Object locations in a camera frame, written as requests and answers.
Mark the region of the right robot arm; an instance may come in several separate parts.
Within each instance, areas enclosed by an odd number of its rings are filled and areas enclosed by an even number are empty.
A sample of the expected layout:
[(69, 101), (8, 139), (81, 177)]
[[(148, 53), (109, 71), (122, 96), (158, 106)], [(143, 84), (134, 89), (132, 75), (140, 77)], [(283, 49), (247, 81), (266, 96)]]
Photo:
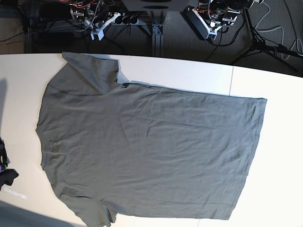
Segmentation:
[(79, 23), (75, 26), (77, 32), (97, 33), (122, 15), (114, 0), (69, 0), (68, 4), (72, 19)]

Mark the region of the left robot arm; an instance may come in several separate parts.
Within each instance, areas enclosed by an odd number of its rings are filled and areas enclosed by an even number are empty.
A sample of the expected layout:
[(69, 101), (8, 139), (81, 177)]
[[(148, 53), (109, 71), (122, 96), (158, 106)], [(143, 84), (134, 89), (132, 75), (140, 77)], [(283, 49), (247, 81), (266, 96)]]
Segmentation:
[(196, 11), (210, 27), (234, 26), (242, 10), (253, 4), (253, 0), (200, 0)]

